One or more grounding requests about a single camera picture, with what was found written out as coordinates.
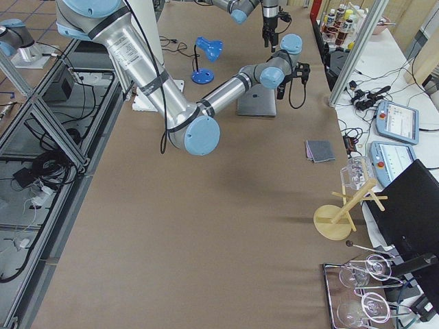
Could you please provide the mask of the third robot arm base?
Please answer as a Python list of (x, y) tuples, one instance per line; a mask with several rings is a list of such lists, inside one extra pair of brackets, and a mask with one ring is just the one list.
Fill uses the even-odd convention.
[(43, 69), (49, 60), (20, 19), (1, 22), (1, 50), (18, 69)]

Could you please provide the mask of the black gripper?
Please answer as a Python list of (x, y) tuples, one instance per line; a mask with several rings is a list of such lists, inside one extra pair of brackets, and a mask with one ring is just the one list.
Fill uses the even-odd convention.
[(283, 99), (285, 94), (285, 87), (288, 82), (292, 82), (295, 78), (300, 78), (302, 85), (304, 86), (304, 95), (306, 95), (306, 85), (309, 79), (310, 66), (307, 63), (297, 62), (292, 73), (286, 75), (280, 85), (277, 87), (276, 98), (278, 100)]
[(273, 17), (263, 17), (262, 37), (264, 40), (264, 47), (269, 48), (271, 52), (275, 52), (278, 45), (278, 32), (276, 32), (276, 28), (279, 19), (286, 23), (290, 23), (289, 14), (277, 14)]

